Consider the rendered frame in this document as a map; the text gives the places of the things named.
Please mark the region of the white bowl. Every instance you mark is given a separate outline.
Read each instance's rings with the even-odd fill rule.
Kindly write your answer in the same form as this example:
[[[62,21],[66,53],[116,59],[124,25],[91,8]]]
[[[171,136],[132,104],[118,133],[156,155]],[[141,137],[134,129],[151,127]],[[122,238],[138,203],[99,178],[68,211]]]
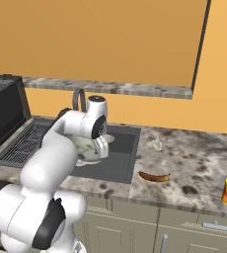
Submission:
[[[78,135],[68,135],[68,138],[74,143],[78,153],[77,166],[97,164],[105,159],[101,159],[99,157],[99,154],[94,146],[93,139]],[[111,134],[105,134],[103,138],[107,141],[108,145],[114,142],[114,136]]]

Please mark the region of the dark grey curved tap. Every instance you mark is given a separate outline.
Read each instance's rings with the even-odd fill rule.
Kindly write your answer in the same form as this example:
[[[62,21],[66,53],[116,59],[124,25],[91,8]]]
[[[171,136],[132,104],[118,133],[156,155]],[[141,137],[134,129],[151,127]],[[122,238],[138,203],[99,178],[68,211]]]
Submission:
[[[81,109],[84,113],[87,112],[85,92],[81,88],[76,88],[73,93],[72,105],[75,111]]]

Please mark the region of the black countertop appliance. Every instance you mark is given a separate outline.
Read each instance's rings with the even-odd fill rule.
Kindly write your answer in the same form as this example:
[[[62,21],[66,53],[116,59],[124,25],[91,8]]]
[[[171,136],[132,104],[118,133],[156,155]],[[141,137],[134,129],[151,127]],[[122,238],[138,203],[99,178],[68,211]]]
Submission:
[[[0,75],[0,145],[30,118],[22,77]]]

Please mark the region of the beige cupboard door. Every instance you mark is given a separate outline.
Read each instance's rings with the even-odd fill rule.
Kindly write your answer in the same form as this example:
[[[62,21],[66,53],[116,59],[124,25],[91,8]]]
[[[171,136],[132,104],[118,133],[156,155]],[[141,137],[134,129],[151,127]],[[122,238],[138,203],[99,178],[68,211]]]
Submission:
[[[160,253],[164,234],[168,235],[164,253],[227,253],[227,232],[163,225],[158,226],[153,253]]]
[[[153,253],[152,223],[87,212],[74,227],[88,253]]]

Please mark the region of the white garlic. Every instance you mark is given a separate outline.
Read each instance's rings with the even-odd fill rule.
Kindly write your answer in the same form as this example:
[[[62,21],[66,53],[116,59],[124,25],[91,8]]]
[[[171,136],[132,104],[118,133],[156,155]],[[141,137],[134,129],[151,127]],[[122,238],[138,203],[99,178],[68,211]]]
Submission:
[[[155,140],[152,141],[152,147],[156,150],[156,151],[161,151],[163,149],[163,144],[160,141],[159,138],[156,138]]]

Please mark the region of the brown banana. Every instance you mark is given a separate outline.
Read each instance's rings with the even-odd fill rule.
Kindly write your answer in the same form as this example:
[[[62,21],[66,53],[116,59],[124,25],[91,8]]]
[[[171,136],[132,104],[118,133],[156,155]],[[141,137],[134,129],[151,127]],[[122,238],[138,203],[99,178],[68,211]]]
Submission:
[[[150,182],[167,182],[171,175],[171,173],[165,174],[165,175],[153,175],[153,174],[148,174],[142,171],[139,171],[138,174],[142,179],[150,181]]]

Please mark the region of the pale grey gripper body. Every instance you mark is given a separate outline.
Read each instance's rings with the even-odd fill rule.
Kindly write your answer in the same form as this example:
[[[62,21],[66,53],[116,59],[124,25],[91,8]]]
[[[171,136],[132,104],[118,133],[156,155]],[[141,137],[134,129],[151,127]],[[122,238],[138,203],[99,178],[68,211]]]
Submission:
[[[109,145],[102,136],[99,136],[94,139],[93,143],[101,159],[107,158],[109,156]]]

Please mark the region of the dark grey sink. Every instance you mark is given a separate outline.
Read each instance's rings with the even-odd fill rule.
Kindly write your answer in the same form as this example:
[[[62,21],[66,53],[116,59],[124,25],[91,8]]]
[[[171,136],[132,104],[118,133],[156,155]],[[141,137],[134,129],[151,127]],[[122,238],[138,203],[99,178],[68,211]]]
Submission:
[[[0,165],[23,168],[38,150],[41,136],[52,120],[34,118],[33,121],[0,153]],[[114,137],[109,144],[110,155],[100,163],[75,167],[72,176],[130,184],[140,137],[139,127],[108,126]]]

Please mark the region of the beige drawer front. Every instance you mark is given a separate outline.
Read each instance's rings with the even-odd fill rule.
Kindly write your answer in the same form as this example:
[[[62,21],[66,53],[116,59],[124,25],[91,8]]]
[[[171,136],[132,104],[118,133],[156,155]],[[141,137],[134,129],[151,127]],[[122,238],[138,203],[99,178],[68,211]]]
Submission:
[[[205,212],[191,212],[179,211],[173,209],[161,208],[159,214],[159,224],[170,226],[174,228],[205,228],[201,224],[203,222],[217,223],[227,225],[227,214],[225,213],[205,213]]]

